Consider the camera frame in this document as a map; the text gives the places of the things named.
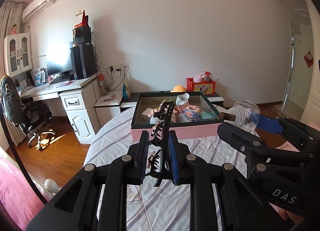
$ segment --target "open storage box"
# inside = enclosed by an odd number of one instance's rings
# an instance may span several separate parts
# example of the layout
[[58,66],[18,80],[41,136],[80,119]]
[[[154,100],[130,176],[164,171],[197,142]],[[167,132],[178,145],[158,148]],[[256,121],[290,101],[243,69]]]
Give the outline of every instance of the open storage box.
[[[147,108],[157,108],[160,103],[166,99],[167,101],[175,101],[178,95],[184,92],[164,92],[164,93],[141,93],[133,114],[131,123],[131,134],[133,141],[139,141],[141,132],[147,130],[152,131],[154,124],[150,124],[149,120],[144,120],[141,114]],[[178,139],[190,139],[206,136],[217,135],[219,124],[223,119],[219,119],[219,112],[212,103],[200,92],[189,92],[189,103],[197,105],[202,111],[217,115],[216,119],[195,122],[176,122],[170,123],[170,130],[175,130]]]

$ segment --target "keyboard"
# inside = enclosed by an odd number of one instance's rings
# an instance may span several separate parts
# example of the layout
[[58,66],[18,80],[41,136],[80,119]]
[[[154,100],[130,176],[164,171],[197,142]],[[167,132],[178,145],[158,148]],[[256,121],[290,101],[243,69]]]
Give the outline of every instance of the keyboard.
[[62,81],[67,81],[67,80],[72,80],[72,76],[66,75],[66,76],[57,77],[54,80],[52,80],[50,82],[50,84],[54,84],[54,83],[58,83],[58,82],[62,82]]

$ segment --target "chair base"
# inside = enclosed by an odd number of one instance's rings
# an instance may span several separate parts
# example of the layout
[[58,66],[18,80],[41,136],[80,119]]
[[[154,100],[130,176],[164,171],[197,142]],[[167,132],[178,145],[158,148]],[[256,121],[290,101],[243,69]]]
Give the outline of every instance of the chair base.
[[38,145],[39,145],[39,151],[43,151],[43,149],[42,149],[42,146],[41,146],[41,143],[40,143],[40,141],[41,141],[41,138],[42,138],[42,135],[43,134],[52,134],[52,135],[55,135],[56,133],[54,132],[54,131],[40,131],[40,130],[38,130],[38,131],[36,131],[36,132],[33,132],[33,136],[30,138],[30,140],[29,140],[29,142],[28,142],[28,147],[29,148],[32,148],[32,145],[31,145],[31,141],[33,140],[33,139],[35,139],[35,138],[38,138]]

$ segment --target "bottle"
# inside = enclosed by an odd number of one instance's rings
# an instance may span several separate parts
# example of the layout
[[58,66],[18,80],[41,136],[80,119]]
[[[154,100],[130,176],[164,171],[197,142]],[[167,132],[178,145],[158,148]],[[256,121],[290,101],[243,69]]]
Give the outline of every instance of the bottle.
[[254,133],[260,118],[260,109],[256,104],[249,100],[236,102],[233,107],[228,110],[228,113],[236,116],[234,122],[227,121],[228,123],[250,132],[251,134]]
[[102,96],[105,96],[107,93],[106,93],[106,83],[104,81],[103,74],[98,75],[98,81],[99,81],[99,86],[100,86],[100,93]]

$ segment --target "striped tablecloth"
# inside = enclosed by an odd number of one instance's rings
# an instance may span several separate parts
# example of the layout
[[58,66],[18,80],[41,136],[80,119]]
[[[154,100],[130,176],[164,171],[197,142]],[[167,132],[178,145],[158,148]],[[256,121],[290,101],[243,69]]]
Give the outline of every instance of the striped tablecloth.
[[[117,157],[127,154],[134,144],[131,137],[131,121],[134,107],[122,112],[103,126],[91,144],[84,165],[93,163],[102,166],[111,163]],[[202,157],[209,163],[222,165],[230,162],[246,176],[244,155],[231,148],[218,136],[179,140],[188,145],[191,153]],[[149,155],[158,148],[149,147]],[[153,187],[156,179],[148,176],[141,186],[127,187],[127,230],[189,230],[190,189],[189,185],[174,186],[171,181],[162,181],[160,187]],[[221,217],[213,186],[219,230]],[[102,201],[100,196],[97,215]]]

